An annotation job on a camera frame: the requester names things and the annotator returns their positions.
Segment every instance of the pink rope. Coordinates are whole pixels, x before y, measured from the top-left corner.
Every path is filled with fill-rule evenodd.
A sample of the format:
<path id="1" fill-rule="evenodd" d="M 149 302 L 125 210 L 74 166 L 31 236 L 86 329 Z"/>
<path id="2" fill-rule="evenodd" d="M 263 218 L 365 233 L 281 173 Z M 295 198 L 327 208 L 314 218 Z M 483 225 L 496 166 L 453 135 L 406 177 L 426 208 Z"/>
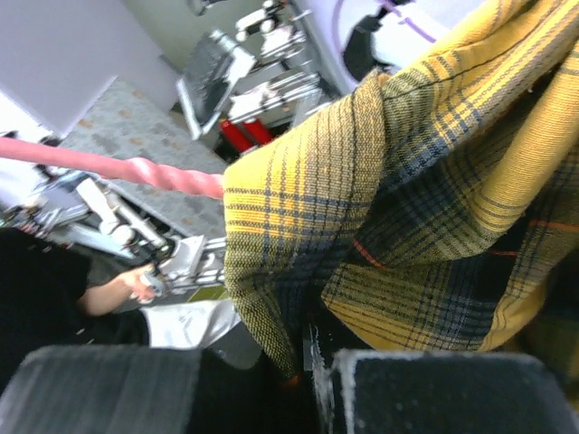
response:
<path id="1" fill-rule="evenodd" d="M 171 165 L 157 165 L 146 158 L 119 160 L 110 156 L 87 154 L 6 137 L 0 137 L 0 156 L 39 165 L 83 170 L 108 179 L 124 179 L 135 184 L 150 184 L 161 190 L 202 194 L 214 199 L 223 198 L 222 175 L 182 170 Z"/>

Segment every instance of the silver mechanism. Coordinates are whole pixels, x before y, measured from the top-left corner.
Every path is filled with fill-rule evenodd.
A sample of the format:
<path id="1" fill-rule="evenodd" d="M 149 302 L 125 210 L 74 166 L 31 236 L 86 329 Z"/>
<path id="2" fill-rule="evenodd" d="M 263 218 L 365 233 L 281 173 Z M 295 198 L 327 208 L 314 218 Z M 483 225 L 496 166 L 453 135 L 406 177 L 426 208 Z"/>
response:
<path id="1" fill-rule="evenodd" d="M 288 110 L 306 99 L 306 107 L 301 108 L 299 114 L 303 120 L 304 116 L 316 111 L 314 101 L 320 106 L 337 96 L 329 94 L 328 85 L 323 85 L 318 73 L 320 65 L 317 65 L 318 56 L 314 53 L 316 48 L 311 46 L 312 41 L 301 22 L 309 14 L 309 11 L 294 11 L 291 2 L 286 5 L 281 1 L 266 0 L 259 10 L 238 20 L 235 26 L 237 42 L 244 42 L 256 33 L 263 37 L 259 59 L 220 31 L 212 33 L 212 38 L 218 40 L 223 49 L 226 44 L 233 45 L 229 49 L 233 61 L 224 75 L 228 83 L 227 91 L 223 92 L 220 102 L 214 108 L 212 106 L 213 115 L 209 120 L 206 114 L 204 117 L 196 115 L 195 110 L 200 110 L 199 97 L 189 91 L 199 88 L 191 82 L 191 77 L 195 76 L 191 71 L 198 76 L 199 69 L 199 61 L 195 58 L 199 54 L 195 49 L 185 67 L 184 76 L 177 82 L 193 139 L 207 134 L 222 116 L 235 124 L 273 109 Z"/>
<path id="2" fill-rule="evenodd" d="M 99 218 L 91 225 L 94 216 Z M 5 213 L 4 224 L 59 244 L 101 250 L 135 265 L 153 263 L 154 271 L 143 279 L 157 297 L 224 283 L 225 238 L 159 233 L 117 193 L 84 173 L 39 186 L 29 203 Z"/>

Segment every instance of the white machine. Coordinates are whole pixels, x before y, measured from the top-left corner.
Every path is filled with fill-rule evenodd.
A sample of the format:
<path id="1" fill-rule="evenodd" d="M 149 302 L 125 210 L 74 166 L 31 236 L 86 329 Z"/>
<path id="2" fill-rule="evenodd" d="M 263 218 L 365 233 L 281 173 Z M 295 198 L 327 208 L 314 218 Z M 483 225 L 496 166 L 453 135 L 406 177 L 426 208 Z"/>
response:
<path id="1" fill-rule="evenodd" d="M 303 22 L 307 16 L 308 11 L 302 13 L 291 2 L 265 0 L 237 21 L 235 39 L 220 30 L 204 36 L 177 82 L 193 139 L 207 134 L 221 118 L 238 124 L 290 104 L 301 105 L 295 125 L 339 97 L 320 73 Z M 253 35 L 263 38 L 258 57 L 242 47 Z"/>

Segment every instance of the black shirt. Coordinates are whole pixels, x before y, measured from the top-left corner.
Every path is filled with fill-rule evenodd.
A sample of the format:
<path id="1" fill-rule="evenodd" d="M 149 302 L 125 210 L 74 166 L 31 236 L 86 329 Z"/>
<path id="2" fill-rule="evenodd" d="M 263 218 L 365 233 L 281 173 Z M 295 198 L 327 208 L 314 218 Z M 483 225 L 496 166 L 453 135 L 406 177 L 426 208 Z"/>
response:
<path id="1" fill-rule="evenodd" d="M 148 344 L 138 310 L 88 317 L 77 308 L 90 259 L 0 229 L 0 393 L 25 356 L 54 344 Z"/>

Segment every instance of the plaid scarf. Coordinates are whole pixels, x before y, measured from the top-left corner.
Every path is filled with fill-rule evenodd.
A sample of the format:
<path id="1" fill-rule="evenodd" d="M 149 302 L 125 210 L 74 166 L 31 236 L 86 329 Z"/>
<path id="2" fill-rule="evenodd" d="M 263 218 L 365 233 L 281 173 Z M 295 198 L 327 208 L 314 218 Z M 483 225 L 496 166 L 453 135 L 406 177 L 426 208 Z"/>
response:
<path id="1" fill-rule="evenodd" d="M 553 279 L 579 246 L 578 38 L 576 0 L 488 0 L 227 170 L 226 284 L 284 379 L 320 299 L 376 349 L 462 351 L 577 301 Z M 577 377 L 578 311 L 549 329 Z"/>

